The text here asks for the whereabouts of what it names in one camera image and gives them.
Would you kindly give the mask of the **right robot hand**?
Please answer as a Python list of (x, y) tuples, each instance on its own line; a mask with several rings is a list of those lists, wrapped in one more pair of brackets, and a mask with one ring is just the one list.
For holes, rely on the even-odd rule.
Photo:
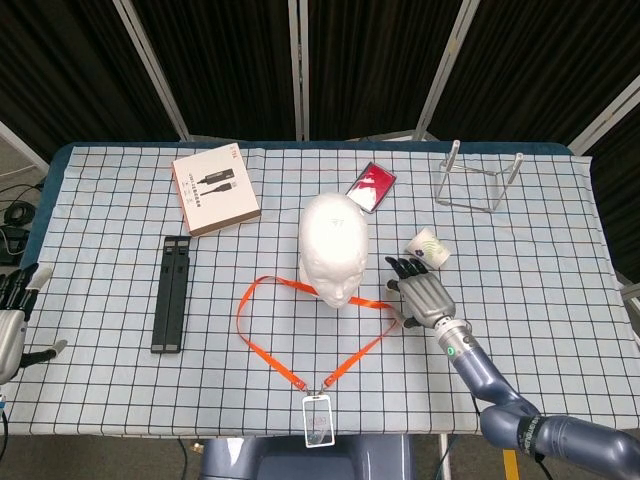
[(384, 260), (397, 275), (397, 279), (387, 282), (387, 289), (398, 293), (408, 308), (407, 313), (399, 313), (404, 328), (434, 329), (440, 320), (455, 316), (455, 302), (423, 263), (415, 258), (391, 256)]

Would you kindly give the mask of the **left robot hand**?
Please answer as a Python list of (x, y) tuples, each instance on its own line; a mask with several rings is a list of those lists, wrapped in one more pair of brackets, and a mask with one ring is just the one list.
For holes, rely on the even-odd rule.
[(20, 369), (48, 362), (61, 354), (68, 342), (56, 341), (45, 350), (24, 352), (26, 331), (39, 292), (53, 270), (33, 263), (9, 275), (1, 275), (1, 384), (12, 380)]

